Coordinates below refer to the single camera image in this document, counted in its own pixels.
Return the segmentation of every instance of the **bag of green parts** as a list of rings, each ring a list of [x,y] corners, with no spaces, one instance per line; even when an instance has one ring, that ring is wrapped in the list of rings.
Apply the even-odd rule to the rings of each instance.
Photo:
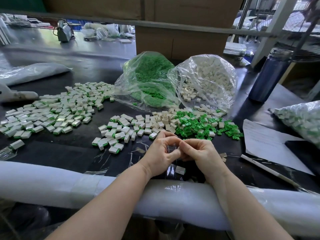
[[[161,107],[178,107],[178,81],[167,77],[174,65],[162,54],[142,52],[123,64],[123,74],[114,84],[113,97],[135,109],[156,111]]]

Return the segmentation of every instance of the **hand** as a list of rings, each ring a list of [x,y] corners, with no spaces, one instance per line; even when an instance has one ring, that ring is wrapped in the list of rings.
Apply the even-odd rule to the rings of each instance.
[[[228,171],[219,153],[209,140],[182,140],[179,149],[181,150],[181,159],[183,161],[195,160],[196,165],[208,181],[214,181],[221,173]]]
[[[181,141],[182,140],[175,134],[168,131],[161,131],[138,163],[146,168],[150,178],[163,173],[174,160],[181,156],[179,149],[168,153],[168,145],[179,145]]]

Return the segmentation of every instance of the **workbench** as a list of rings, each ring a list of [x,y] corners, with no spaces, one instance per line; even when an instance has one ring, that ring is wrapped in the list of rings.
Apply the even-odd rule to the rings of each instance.
[[[61,45],[62,48],[45,49],[42,47],[36,51],[30,45],[22,46],[21,44],[1,48],[2,55],[0,54],[0,59],[2,61],[6,59],[12,66],[24,66],[39,62],[57,62],[73,68],[72,72],[19,84],[12,86],[11,89],[34,91],[39,95],[55,95],[65,92],[65,86],[73,87],[74,83],[103,81],[113,84],[122,74],[121,64],[128,59],[121,56],[102,54],[98,50],[84,53],[75,48],[76,46],[80,47],[79,44],[82,42],[84,41],[76,39]],[[107,50],[109,45],[110,43],[107,42],[99,43],[97,49]],[[248,66],[236,68],[236,72],[239,78],[238,94],[236,102],[227,116],[239,126],[239,129],[242,131],[243,120],[249,119],[268,128],[298,136],[292,129],[273,116],[268,109],[302,103],[303,100],[278,84],[264,104],[250,101],[248,100],[248,93],[257,74],[251,71]],[[5,111],[28,103],[3,104],[0,106],[0,116],[3,117]],[[129,141],[128,144],[124,144],[124,149],[118,155],[109,155],[108,151],[101,152],[97,147],[93,147],[91,142],[95,137],[101,136],[98,127],[107,124],[110,117],[121,114],[127,114],[132,117],[140,114],[144,116],[146,112],[131,109],[117,101],[114,103],[105,101],[103,105],[104,108],[98,112],[96,111],[88,125],[82,124],[71,133],[54,136],[47,130],[43,130],[36,135],[32,135],[29,139],[24,140],[26,145],[18,149],[17,155],[10,161],[52,166],[80,173],[105,170],[106,176],[114,177],[122,173],[130,165],[137,163],[139,158],[143,156],[136,149],[139,147],[145,150],[145,145],[138,142],[141,141],[144,144],[151,145],[152,141],[149,136],[137,137],[135,142]],[[4,135],[0,135],[1,148],[14,141],[14,139],[8,139]],[[222,136],[215,136],[212,143],[218,153],[226,153],[228,155],[226,157],[226,165],[244,184],[259,188],[295,190],[286,182],[239,158],[242,153],[245,153],[245,141],[243,138],[240,141],[236,141],[223,133]],[[293,179],[302,187],[320,193],[320,187],[313,180],[314,176],[266,160],[259,162]],[[186,168],[186,174],[180,175],[168,170],[157,178],[186,181],[195,176],[200,183],[205,181],[203,174],[198,170],[194,161],[182,162],[178,160],[173,164]]]

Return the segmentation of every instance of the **navy blue water bottle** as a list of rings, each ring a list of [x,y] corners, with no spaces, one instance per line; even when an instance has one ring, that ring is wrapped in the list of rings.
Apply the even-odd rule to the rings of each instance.
[[[255,81],[248,98],[265,102],[290,65],[292,51],[273,48]]]

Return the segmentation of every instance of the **forearm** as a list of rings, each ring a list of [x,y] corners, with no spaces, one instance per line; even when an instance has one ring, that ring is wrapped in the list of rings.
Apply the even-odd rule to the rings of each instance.
[[[226,166],[221,175],[210,183],[237,240],[292,239]]]
[[[47,239],[121,239],[149,179],[144,167],[133,165]]]

